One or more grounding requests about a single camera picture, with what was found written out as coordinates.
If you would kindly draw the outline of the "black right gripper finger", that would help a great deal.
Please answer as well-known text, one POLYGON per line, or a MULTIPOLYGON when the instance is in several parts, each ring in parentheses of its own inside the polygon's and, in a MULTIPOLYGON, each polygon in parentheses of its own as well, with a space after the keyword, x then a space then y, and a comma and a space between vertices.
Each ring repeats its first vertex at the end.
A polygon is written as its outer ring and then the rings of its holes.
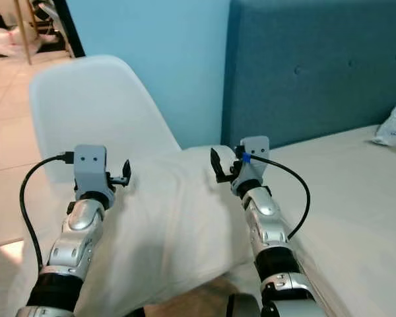
POLYGON ((210 148, 210 161, 211 161, 211 168, 215 173, 216 182, 221 184, 222 182, 228 182, 228 176, 225 175, 223 172, 222 165, 221 165, 221 157, 214 148, 210 148))

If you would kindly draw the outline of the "white pillow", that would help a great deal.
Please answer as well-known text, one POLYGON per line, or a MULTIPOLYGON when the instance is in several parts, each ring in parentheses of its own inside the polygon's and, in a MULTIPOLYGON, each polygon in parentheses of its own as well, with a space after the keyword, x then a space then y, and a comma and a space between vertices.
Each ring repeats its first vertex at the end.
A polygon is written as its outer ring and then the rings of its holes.
POLYGON ((210 148, 132 160, 131 183, 104 217, 77 317, 124 317, 227 277, 258 293, 240 199, 217 184, 210 148))

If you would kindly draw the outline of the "white plastic chair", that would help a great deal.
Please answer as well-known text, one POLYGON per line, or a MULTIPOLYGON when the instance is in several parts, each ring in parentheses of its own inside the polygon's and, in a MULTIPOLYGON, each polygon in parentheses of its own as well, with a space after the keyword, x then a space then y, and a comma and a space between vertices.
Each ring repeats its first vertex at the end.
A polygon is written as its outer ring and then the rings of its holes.
POLYGON ((146 85, 115 55, 89 55, 48 67, 28 86, 41 160, 80 144, 103 145, 108 172, 126 160, 182 150, 146 85))

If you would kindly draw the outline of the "cream bed mattress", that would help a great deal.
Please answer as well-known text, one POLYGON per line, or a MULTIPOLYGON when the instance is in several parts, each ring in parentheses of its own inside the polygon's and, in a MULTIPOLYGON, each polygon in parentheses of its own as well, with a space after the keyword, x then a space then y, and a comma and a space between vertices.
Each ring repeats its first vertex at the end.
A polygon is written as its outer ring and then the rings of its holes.
POLYGON ((290 245, 330 317, 396 317, 396 151, 376 125, 291 143, 270 129, 263 183, 283 219, 301 229, 290 245), (304 206, 310 211, 301 221, 304 206))

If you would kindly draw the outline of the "grey robot leg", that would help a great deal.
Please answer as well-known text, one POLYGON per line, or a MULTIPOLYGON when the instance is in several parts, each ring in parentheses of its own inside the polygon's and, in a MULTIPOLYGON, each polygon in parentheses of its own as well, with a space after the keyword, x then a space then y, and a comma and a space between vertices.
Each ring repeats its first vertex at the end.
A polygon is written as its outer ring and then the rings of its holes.
POLYGON ((231 294, 228 297, 225 317, 261 317, 259 302, 250 294, 231 294))

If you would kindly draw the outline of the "blue padded headboard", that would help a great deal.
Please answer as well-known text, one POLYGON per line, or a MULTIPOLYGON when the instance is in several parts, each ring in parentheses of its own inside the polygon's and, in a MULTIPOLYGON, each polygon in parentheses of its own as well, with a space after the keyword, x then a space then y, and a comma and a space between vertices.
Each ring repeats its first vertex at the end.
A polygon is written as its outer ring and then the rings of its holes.
POLYGON ((277 148, 396 106, 396 0, 231 0, 221 142, 277 148))

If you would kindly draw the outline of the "wooden pole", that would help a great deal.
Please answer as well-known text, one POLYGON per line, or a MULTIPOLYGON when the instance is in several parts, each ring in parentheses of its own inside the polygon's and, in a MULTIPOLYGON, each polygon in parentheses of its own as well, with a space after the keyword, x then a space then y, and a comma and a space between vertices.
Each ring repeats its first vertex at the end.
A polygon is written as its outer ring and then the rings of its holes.
POLYGON ((27 38, 27 31, 26 31, 26 21, 22 14, 20 0, 13 0, 13 3, 15 6, 16 17, 17 17, 17 28, 16 29, 20 30, 20 35, 21 35, 21 46, 23 46, 26 62, 29 65, 32 65, 31 52, 30 52, 30 48, 29 48, 29 41, 27 38))

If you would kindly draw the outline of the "crumpled white floor bag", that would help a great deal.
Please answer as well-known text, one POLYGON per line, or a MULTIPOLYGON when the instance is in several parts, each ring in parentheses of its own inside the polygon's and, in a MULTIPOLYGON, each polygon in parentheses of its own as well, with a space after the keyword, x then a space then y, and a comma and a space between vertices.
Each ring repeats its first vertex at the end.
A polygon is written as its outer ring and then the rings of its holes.
POLYGON ((8 57, 24 55, 27 45, 26 37, 21 34, 18 27, 10 30, 0 28, 0 55, 7 55, 8 57))

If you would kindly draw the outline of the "black door frame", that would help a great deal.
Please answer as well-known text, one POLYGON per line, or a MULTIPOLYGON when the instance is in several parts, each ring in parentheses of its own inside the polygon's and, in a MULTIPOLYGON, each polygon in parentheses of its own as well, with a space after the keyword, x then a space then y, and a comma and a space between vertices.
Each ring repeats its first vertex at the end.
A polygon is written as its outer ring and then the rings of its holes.
POLYGON ((83 43, 81 43, 80 36, 75 27, 75 22, 69 11, 68 0, 50 0, 53 3, 54 9, 58 15, 56 21, 61 24, 60 32, 65 37, 66 43, 69 46, 72 57, 84 57, 83 43))

